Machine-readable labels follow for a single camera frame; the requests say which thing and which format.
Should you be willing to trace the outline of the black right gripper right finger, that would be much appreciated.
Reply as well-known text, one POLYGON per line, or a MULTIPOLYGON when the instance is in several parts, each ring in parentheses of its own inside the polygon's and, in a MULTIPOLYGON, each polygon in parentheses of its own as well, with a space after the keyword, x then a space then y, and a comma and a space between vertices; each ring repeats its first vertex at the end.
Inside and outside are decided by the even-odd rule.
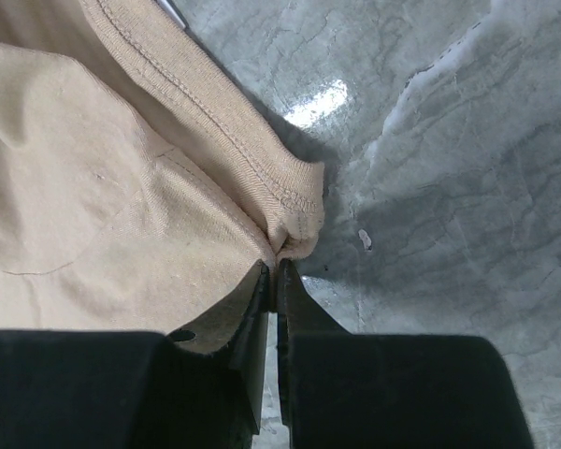
POLYGON ((505 361, 481 337, 354 334, 279 268, 281 419, 294 448, 530 448, 505 361))

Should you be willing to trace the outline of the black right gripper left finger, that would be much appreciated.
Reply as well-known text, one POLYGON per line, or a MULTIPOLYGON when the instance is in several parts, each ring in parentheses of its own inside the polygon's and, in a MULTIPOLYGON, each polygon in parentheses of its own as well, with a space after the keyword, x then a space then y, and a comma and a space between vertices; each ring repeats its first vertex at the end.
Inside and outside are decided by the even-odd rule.
POLYGON ((0 330, 0 448, 248 448, 269 271, 169 334, 0 330))

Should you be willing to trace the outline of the beige t shirt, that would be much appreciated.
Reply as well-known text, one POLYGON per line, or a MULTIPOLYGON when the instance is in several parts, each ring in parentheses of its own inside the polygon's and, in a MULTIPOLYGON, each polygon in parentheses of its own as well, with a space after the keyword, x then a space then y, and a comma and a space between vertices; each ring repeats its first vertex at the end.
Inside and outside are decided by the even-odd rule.
POLYGON ((171 332, 309 255, 293 156, 154 1, 0 1, 0 329, 171 332))

